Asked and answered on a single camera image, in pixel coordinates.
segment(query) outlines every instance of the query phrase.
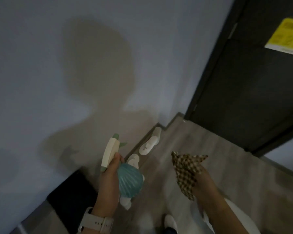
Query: smartwatch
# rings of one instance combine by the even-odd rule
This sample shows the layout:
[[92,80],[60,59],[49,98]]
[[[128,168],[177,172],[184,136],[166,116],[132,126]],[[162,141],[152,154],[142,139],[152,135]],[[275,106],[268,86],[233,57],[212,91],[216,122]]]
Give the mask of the smartwatch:
[[113,226],[113,218],[110,217],[98,217],[89,213],[90,209],[93,207],[88,207],[82,221],[80,222],[78,233],[81,233],[84,227],[99,231],[103,234],[109,234]]

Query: brown checkered rag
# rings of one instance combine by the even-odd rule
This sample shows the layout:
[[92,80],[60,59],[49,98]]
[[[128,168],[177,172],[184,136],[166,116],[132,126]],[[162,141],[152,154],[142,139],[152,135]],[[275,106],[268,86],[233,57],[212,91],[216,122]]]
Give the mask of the brown checkered rag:
[[178,155],[177,152],[172,151],[172,164],[177,174],[177,183],[189,200],[194,200],[192,187],[196,182],[195,174],[202,172],[200,163],[207,157],[207,155]]

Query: yellow sticker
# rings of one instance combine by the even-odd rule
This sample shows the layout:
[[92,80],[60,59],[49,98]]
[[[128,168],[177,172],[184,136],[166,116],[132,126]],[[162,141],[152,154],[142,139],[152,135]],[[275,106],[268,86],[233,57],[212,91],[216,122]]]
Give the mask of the yellow sticker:
[[285,18],[269,39],[265,48],[293,54],[293,19]]

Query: door frame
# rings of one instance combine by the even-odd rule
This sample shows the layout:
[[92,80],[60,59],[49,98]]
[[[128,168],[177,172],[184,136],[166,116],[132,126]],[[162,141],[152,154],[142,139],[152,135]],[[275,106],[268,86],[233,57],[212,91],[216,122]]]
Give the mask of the door frame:
[[[219,57],[226,45],[226,42],[232,36],[235,28],[237,27],[238,20],[246,7],[249,0],[234,0],[230,13],[227,16],[227,19],[223,25],[223,28],[219,34],[217,42],[214,46],[214,49],[211,53],[211,56],[205,66],[201,79],[199,81],[198,86],[196,87],[195,93],[192,97],[192,100],[189,104],[187,112],[184,116],[184,119],[190,120],[191,115],[196,109],[196,105],[200,100],[204,88],[212,75],[212,72],[215,66],[218,63]],[[252,151],[253,155],[256,157],[262,157],[265,153],[279,147],[280,145],[284,144],[285,142],[289,141],[293,138],[293,126],[286,129],[281,134],[276,135],[273,139],[266,142],[256,150]]]

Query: white sneaker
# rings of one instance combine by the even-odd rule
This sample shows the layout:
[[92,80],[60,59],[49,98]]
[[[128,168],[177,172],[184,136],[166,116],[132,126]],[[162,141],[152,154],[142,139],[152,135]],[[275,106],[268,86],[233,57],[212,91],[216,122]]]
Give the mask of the white sneaker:
[[164,219],[164,227],[165,228],[170,227],[170,228],[176,230],[176,232],[178,232],[178,230],[177,230],[177,223],[176,223],[174,217],[172,215],[170,215],[170,214],[168,214],[168,215],[165,216],[165,219]]

